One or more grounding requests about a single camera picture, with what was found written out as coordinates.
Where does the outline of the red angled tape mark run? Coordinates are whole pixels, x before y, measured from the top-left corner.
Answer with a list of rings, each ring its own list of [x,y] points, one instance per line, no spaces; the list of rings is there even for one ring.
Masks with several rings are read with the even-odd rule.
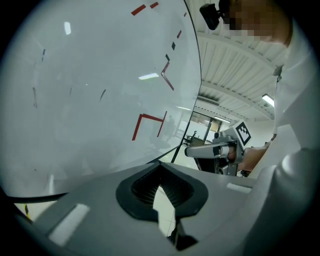
[[[174,87],[172,85],[172,83],[168,80],[168,78],[166,77],[166,71],[167,71],[167,68],[169,67],[170,65],[170,62],[168,61],[166,63],[166,65],[164,66],[162,72],[161,72],[161,76],[163,77],[163,79],[166,81],[166,83],[168,84],[168,86],[171,88],[172,91],[174,91]]]

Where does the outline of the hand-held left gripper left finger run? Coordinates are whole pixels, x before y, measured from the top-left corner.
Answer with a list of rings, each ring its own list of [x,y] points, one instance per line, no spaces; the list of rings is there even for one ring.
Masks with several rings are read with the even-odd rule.
[[[44,256],[171,256],[175,247],[153,209],[159,163],[94,178],[35,222],[19,224]]]

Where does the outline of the ceiling light panel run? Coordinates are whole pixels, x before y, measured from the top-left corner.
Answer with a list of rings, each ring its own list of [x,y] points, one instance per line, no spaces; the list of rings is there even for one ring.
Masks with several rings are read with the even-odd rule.
[[[262,96],[262,99],[265,102],[267,102],[269,105],[271,105],[272,107],[275,107],[274,99],[270,95],[268,95],[267,93]]]

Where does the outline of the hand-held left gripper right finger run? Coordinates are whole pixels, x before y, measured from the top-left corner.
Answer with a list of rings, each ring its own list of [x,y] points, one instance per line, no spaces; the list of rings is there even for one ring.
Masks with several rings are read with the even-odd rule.
[[[161,256],[248,256],[242,218],[256,181],[161,163],[160,184],[175,209],[175,244]]]

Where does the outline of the glass door with dark frame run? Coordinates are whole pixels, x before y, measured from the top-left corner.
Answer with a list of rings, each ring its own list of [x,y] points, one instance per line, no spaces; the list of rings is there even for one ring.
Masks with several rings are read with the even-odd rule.
[[[189,121],[186,136],[194,145],[208,144],[221,128],[222,121],[198,112],[193,112]]]

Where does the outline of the red bracket tape mark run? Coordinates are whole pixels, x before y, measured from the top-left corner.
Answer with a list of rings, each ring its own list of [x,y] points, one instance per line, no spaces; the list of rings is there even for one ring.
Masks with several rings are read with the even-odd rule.
[[[140,114],[139,117],[138,117],[135,129],[134,129],[134,133],[133,133],[133,136],[132,136],[132,141],[136,140],[136,137],[137,137],[137,134],[138,134],[139,127],[140,127],[142,119],[149,119],[149,120],[153,120],[153,121],[161,123],[160,128],[158,130],[158,134],[157,134],[157,137],[159,137],[160,133],[162,131],[166,116],[167,116],[167,111],[165,112],[163,118],[155,117],[155,116],[152,116],[152,115],[149,115],[149,114],[145,114],[145,113]]]

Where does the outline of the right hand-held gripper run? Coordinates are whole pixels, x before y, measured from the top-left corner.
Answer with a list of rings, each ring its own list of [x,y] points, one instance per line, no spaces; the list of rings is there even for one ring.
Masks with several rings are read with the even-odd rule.
[[[251,138],[245,122],[239,121],[226,130],[216,132],[212,143],[189,146],[185,148],[184,154],[196,158],[197,167],[201,171],[236,176]]]

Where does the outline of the white whiteboard with black stand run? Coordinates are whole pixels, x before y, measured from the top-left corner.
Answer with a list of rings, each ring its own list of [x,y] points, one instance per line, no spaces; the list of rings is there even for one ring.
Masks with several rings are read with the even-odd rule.
[[[0,187],[59,195],[161,157],[180,144],[200,85],[186,0],[43,0],[0,61]],[[159,137],[161,123],[143,118],[132,141],[140,114],[165,112]]]

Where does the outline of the person's white shirt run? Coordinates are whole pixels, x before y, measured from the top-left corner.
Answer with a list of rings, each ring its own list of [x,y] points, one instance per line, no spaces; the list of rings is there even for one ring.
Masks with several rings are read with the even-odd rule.
[[[284,66],[275,72],[276,135],[249,175],[276,165],[301,149],[320,149],[320,62],[300,26],[292,23],[292,36]]]

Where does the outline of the person's right forearm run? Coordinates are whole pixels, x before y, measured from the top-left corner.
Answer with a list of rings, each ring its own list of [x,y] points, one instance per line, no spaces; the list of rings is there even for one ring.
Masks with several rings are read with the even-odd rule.
[[[245,149],[244,158],[242,162],[237,165],[238,171],[252,172],[259,161],[262,159],[269,146],[272,144],[272,140],[267,142],[262,147],[248,147]]]

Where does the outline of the yellow black hazard tape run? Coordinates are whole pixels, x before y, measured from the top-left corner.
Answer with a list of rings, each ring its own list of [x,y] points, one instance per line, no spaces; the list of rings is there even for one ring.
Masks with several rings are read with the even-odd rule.
[[[28,205],[26,203],[24,203],[23,206],[24,206],[24,212],[25,212],[26,217],[32,222],[32,218],[30,216]]]

